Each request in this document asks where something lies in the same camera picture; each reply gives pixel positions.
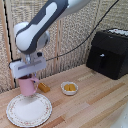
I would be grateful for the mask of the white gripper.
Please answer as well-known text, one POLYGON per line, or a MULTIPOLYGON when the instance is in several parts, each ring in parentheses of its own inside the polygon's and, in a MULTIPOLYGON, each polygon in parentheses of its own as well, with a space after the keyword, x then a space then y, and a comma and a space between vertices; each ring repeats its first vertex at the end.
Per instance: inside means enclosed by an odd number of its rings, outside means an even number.
POLYGON ((9 64, 12 75, 15 79, 26 76, 28 74, 37 72, 46 67, 46 60, 44 57, 38 57, 30 64, 26 64, 24 61, 15 61, 9 64))

